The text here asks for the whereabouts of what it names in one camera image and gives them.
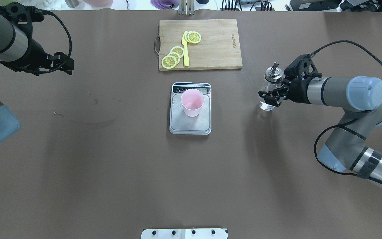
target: black device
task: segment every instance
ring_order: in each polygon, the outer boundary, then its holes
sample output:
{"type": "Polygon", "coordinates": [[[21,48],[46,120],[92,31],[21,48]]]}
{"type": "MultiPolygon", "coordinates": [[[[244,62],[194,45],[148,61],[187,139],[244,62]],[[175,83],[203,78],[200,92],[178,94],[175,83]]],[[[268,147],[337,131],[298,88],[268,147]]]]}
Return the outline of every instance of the black device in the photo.
{"type": "Polygon", "coordinates": [[[382,12],[382,0],[345,0],[340,8],[346,12],[382,12]]]}
{"type": "Polygon", "coordinates": [[[338,8],[341,0],[290,0],[293,11],[317,12],[338,8]]]}

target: yellow plastic knife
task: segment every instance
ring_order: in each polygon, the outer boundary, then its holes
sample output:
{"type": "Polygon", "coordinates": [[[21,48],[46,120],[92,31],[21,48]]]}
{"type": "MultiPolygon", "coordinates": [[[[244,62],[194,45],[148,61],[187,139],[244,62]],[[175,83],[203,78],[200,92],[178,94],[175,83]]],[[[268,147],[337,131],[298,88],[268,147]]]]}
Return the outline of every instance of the yellow plastic knife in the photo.
{"type": "Polygon", "coordinates": [[[188,42],[185,40],[185,35],[188,33],[188,31],[185,31],[182,35],[182,45],[184,46],[184,66],[190,65],[190,59],[188,57],[188,42]]]}

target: pink cup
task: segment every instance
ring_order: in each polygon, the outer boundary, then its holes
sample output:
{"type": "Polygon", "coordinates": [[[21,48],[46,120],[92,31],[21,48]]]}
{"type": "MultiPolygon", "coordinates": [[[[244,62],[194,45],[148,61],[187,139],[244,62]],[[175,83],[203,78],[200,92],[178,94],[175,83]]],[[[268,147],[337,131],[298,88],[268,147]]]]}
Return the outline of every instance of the pink cup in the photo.
{"type": "Polygon", "coordinates": [[[200,114],[204,104],[204,95],[197,89],[189,89],[182,93],[181,104],[184,112],[189,117],[194,117],[200,114]]]}

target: brown table surface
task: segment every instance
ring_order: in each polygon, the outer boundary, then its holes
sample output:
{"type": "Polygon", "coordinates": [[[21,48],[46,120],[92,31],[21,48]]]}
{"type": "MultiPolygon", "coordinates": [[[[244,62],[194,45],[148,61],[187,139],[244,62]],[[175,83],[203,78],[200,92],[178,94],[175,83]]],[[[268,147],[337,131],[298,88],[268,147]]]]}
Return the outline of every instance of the brown table surface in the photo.
{"type": "MultiPolygon", "coordinates": [[[[232,239],[382,238],[382,189],[314,159],[317,135],[342,109],[257,106],[273,61],[284,68],[342,39],[382,60],[382,13],[56,13],[73,38],[73,76],[0,65],[0,100],[22,122],[0,144],[0,238],[138,239],[144,228],[189,227],[228,228],[232,239]],[[159,20],[214,18],[237,19],[242,70],[158,70],[159,20]],[[209,136],[169,132],[176,81],[212,85],[209,136]]],[[[34,24],[34,39],[48,53],[68,52],[50,16],[34,24]]],[[[346,43],[314,63],[324,76],[382,78],[370,56],[346,43]]],[[[366,144],[382,152],[382,127],[366,144]]]]}

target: digital kitchen scale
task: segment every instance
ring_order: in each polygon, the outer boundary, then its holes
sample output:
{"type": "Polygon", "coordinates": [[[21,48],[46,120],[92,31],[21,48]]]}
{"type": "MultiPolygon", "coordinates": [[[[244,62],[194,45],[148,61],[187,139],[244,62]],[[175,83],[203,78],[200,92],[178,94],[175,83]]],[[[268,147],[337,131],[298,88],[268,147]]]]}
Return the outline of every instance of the digital kitchen scale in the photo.
{"type": "Polygon", "coordinates": [[[208,135],[212,131],[212,86],[208,83],[176,82],[172,85],[170,99],[169,130],[174,134],[208,135]],[[204,95],[200,114],[195,117],[185,115],[181,95],[188,89],[197,89],[204,95]]]}

